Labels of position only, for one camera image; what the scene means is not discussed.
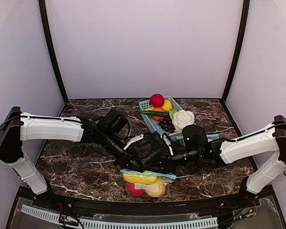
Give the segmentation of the yellow toy corn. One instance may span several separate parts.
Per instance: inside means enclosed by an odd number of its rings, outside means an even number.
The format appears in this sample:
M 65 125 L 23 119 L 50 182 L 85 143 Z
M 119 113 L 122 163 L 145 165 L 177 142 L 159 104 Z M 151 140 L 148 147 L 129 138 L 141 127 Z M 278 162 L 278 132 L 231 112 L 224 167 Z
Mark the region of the yellow toy corn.
M 150 176 L 149 173 L 143 173 L 138 175 L 131 173 L 123 173 L 123 178 L 128 183 L 145 184 L 145 185 L 151 185 L 155 183 L 158 179 L 157 176 Z

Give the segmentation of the clear zip bag blue zipper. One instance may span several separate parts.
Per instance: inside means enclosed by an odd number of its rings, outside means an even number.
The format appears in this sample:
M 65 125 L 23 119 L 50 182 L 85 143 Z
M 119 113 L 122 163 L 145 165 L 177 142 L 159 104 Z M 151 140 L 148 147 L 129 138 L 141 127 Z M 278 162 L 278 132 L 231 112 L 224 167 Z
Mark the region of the clear zip bag blue zipper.
M 171 138 L 171 140 L 179 142 L 180 144 L 184 143 L 184 136 L 181 132 L 171 133 L 169 134 L 169 137 Z M 186 139 L 191 140 L 196 139 L 197 137 L 198 135 L 195 134 L 193 136 L 187 136 Z M 206 138 L 208 141 L 216 140 L 219 139 L 219 134 L 206 134 Z

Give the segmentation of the red toy strawberry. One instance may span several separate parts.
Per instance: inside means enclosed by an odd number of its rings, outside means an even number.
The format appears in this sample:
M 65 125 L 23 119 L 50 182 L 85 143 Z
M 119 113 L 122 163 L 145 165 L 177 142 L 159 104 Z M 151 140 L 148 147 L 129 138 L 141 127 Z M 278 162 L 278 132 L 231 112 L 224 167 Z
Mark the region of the red toy strawberry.
M 134 197 L 139 197 L 144 193 L 143 189 L 135 189 L 135 184 L 133 183 L 128 183 L 128 192 L 134 196 Z

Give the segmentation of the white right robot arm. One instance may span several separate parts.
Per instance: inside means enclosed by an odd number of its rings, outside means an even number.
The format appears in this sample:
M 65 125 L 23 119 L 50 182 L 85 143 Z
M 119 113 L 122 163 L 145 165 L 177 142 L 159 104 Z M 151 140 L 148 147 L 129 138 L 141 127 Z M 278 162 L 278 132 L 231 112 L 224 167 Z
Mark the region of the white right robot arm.
M 242 158 L 261 153 L 271 157 L 261 168 L 242 181 L 240 195 L 254 196 L 271 181 L 286 171 L 286 118 L 274 117 L 266 127 L 235 139 L 208 141 L 205 129 L 188 125 L 182 130 L 185 146 L 175 151 L 160 153 L 150 159 L 145 169 L 173 173 L 177 166 L 195 162 L 199 166 L 217 168 Z

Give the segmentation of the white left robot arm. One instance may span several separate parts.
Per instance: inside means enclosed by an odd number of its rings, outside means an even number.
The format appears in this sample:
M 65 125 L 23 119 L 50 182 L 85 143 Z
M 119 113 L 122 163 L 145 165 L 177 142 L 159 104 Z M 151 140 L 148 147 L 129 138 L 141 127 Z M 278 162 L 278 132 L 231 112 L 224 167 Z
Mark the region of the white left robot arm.
M 143 172 L 143 157 L 131 150 L 130 145 L 142 140 L 144 135 L 135 136 L 128 144 L 117 136 L 127 123 L 127 118 L 115 109 L 98 118 L 55 117 L 25 113 L 15 106 L 0 125 L 0 161 L 10 165 L 36 195 L 49 193 L 50 185 L 23 151 L 24 141 L 66 140 L 99 144 L 115 157 L 115 163 L 120 167 Z

